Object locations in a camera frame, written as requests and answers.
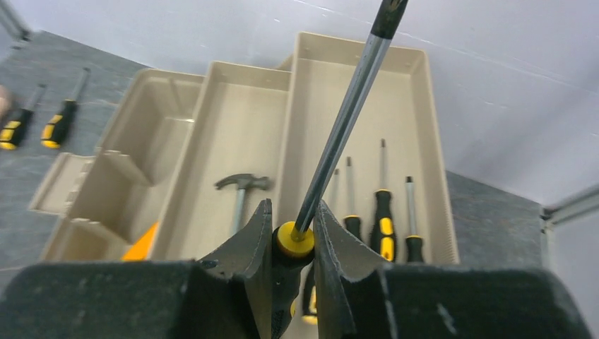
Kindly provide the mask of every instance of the screwdriver handle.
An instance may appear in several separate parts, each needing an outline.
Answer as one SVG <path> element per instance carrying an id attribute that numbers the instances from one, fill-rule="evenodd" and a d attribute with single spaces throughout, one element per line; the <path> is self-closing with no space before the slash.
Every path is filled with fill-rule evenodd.
<path id="1" fill-rule="evenodd" d="M 281 227 L 273 232 L 273 253 L 271 282 L 273 286 L 272 299 L 272 338 L 280 338 L 295 314 L 295 298 L 300 293 L 302 269 L 309 265 L 314 258 L 314 250 L 303 258 L 292 258 L 285 254 L 277 243 L 277 234 Z"/>
<path id="2" fill-rule="evenodd" d="M 380 189 L 375 193 L 375 224 L 370 233 L 370 248 L 388 261 L 397 257 L 397 235 L 391 217 L 391 192 Z"/>
<path id="3" fill-rule="evenodd" d="M 318 323 L 318 314 L 316 311 L 316 278 L 314 277 L 314 264 L 310 266 L 306 283 L 302 293 L 302 319 L 311 324 Z"/>
<path id="4" fill-rule="evenodd" d="M 348 215 L 347 217 L 343 218 L 343 222 L 345 223 L 345 229 L 354 237 L 358 238 L 358 240 L 362 241 L 362 220 L 360 217 L 357 215 Z"/>
<path id="5" fill-rule="evenodd" d="M 9 120 L 0 131 L 0 148 L 5 150 L 16 149 L 25 139 L 32 117 L 33 111 L 31 109 L 20 109 L 18 116 Z"/>
<path id="6" fill-rule="evenodd" d="M 424 240 L 417 235 L 410 235 L 405 238 L 405 246 L 408 249 L 408 263 L 424 263 L 425 258 L 422 256 L 422 246 Z"/>
<path id="7" fill-rule="evenodd" d="M 71 129 L 78 104 L 74 100 L 64 100 L 62 109 L 46 124 L 42 131 L 42 145 L 48 148 L 60 148 Z"/>

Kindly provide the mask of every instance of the gray floor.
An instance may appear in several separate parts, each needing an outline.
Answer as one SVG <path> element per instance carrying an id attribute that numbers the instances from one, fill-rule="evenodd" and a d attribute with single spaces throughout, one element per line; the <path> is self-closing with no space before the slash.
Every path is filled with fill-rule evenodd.
<path id="1" fill-rule="evenodd" d="M 42 32 L 0 64 L 0 84 L 25 97 L 38 83 L 48 89 L 29 138 L 17 151 L 0 152 L 0 290 L 23 267 L 35 263 L 56 218 L 27 211 L 28 203 L 58 154 L 39 135 L 75 85 L 82 67 L 92 75 L 70 141 L 61 152 L 91 155 L 135 72 L 135 62 Z M 462 263 L 540 264 L 538 205 L 448 173 Z"/>

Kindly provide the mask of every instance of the black handle tip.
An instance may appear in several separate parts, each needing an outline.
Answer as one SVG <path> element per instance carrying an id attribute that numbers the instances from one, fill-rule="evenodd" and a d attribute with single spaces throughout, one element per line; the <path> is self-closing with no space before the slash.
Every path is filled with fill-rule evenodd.
<path id="1" fill-rule="evenodd" d="M 405 245 L 408 248 L 408 263 L 424 263 L 425 258 L 422 255 L 422 247 L 425 242 L 421 237 L 408 237 Z"/>
<path id="2" fill-rule="evenodd" d="M 393 39 L 407 5 L 408 0 L 383 0 L 370 34 L 382 39 Z"/>

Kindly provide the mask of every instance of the beige plastic toolbox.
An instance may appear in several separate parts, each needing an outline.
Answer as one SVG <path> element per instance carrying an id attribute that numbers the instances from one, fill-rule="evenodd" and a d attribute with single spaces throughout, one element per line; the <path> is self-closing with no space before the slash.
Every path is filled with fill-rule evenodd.
<path id="1" fill-rule="evenodd" d="M 157 221 L 150 259 L 202 258 L 233 233 L 235 187 L 217 191 L 214 183 L 237 173 L 274 183 L 271 191 L 249 192 L 244 221 L 264 198 L 273 199 L 275 227 L 294 220 L 363 47 L 302 32 L 279 69 L 213 62 L 206 78 L 140 72 L 95 156 L 60 155 L 34 197 L 32 209 L 59 215 L 42 259 L 119 260 Z M 423 51 L 390 48 L 342 155 L 352 157 L 365 239 L 380 188 L 382 138 L 399 239 L 408 235 L 411 176 L 426 261 L 458 263 Z M 330 206 L 340 219 L 349 213 L 344 164 Z M 398 262 L 405 261 L 402 249 Z M 294 319 L 286 338 L 315 333 Z"/>

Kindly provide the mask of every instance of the screwdriver shaft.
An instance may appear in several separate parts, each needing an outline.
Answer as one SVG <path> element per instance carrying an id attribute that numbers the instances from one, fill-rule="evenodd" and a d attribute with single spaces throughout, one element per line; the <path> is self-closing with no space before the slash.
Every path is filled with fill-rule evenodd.
<path id="1" fill-rule="evenodd" d="M 90 75 L 90 69 L 88 67 L 83 68 L 83 71 L 81 72 L 81 77 L 79 78 L 77 85 L 75 86 L 75 88 L 73 89 L 73 92 L 71 93 L 71 96 L 69 97 L 70 100 L 73 100 L 73 101 L 79 100 L 79 96 L 81 95 L 81 92 L 83 92 L 83 88 L 85 87 L 85 84 L 88 82 L 89 75 Z"/>
<path id="2" fill-rule="evenodd" d="M 366 40 L 362 56 L 357 63 L 350 86 L 343 98 L 337 119 L 333 124 L 331 134 L 328 136 L 321 158 L 316 166 L 316 171 L 314 171 L 302 207 L 299 209 L 295 229 L 291 234 L 296 242 L 304 239 L 306 231 L 312 223 L 312 219 L 314 219 L 316 208 L 322 199 L 326 185 L 331 179 L 345 144 L 348 142 L 350 133 L 360 115 L 366 96 L 370 92 L 372 83 L 381 68 L 383 58 L 390 44 L 391 39 L 378 37 L 372 33 Z"/>
<path id="3" fill-rule="evenodd" d="M 417 235 L 416 230 L 416 202 L 414 200 L 414 181 L 408 177 L 405 181 L 405 188 L 408 191 L 408 218 L 410 221 L 410 235 Z"/>
<path id="4" fill-rule="evenodd" d="M 333 172 L 333 182 L 331 182 L 331 198 L 329 199 L 330 204 L 328 208 L 333 210 L 335 208 L 335 204 L 337 204 L 337 190 L 339 189 L 339 169 L 335 168 Z"/>
<path id="5" fill-rule="evenodd" d="M 45 90 L 46 90 L 46 85 L 43 85 L 43 84 L 37 85 L 35 92 L 33 92 L 33 94 L 29 97 L 29 100 L 27 100 L 27 103 L 25 104 L 23 109 L 26 109 L 28 111 L 33 111 L 35 109 L 35 105 L 37 105 L 37 103 L 42 98 L 42 95 L 44 94 Z"/>
<path id="6" fill-rule="evenodd" d="M 347 161 L 347 178 L 348 178 L 348 214 L 355 215 L 355 196 L 354 196 L 354 174 L 352 167 L 352 158 L 348 157 Z"/>
<path id="7" fill-rule="evenodd" d="M 386 142 L 385 139 L 381 139 L 381 171 L 380 180 L 381 186 L 380 189 L 388 189 L 387 187 L 387 152 L 386 152 Z"/>

